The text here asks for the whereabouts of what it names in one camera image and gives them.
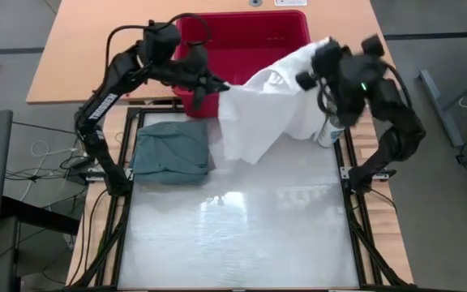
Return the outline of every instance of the gray floor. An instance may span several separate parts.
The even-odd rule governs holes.
[[[54,11],[59,0],[48,0]],[[467,0],[372,0],[386,35],[467,32]],[[54,21],[54,11],[41,0],[0,0],[0,49],[42,47]],[[412,268],[420,286],[467,290],[467,172],[455,160],[432,104],[416,80],[418,71],[430,68],[445,79],[458,79],[467,71],[467,39],[388,41],[392,57],[413,98],[427,137],[418,153],[395,164],[399,173],[391,181],[401,230]],[[77,105],[27,105],[25,98],[39,54],[0,55],[0,110],[11,109],[15,121],[72,131],[71,117]],[[378,133],[387,125],[376,123]],[[75,137],[15,124],[11,137],[9,170],[37,167],[41,157],[30,153],[32,143],[44,140],[50,151],[72,147]],[[41,147],[37,152],[44,152]],[[48,157],[43,167],[57,168],[69,153]],[[7,182],[6,195],[20,199],[25,182]],[[74,194],[81,186],[61,180],[34,184],[26,201],[37,206]],[[59,212],[69,204],[58,206]],[[24,226],[23,236],[33,232]],[[61,235],[44,233],[23,243],[26,258],[21,273],[44,267],[59,258],[47,273],[64,281],[71,253]],[[24,278],[24,290],[59,287],[40,274]]]

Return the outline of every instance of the red plastic bin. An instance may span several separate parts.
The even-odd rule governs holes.
[[[231,84],[244,84],[252,75],[285,55],[310,43],[306,16],[301,11],[263,11],[199,14],[208,23],[212,39],[205,45],[211,71]],[[197,19],[176,23],[182,43],[202,41],[206,31]],[[187,45],[180,45],[174,57],[184,58]],[[175,88],[185,112],[193,118],[217,116],[219,94],[205,97],[201,107],[192,109],[193,93]]]

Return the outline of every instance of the clear plastic surface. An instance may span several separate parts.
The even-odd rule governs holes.
[[[119,287],[357,287],[334,151],[283,135],[255,165],[224,161],[209,129],[202,186],[135,184]]]

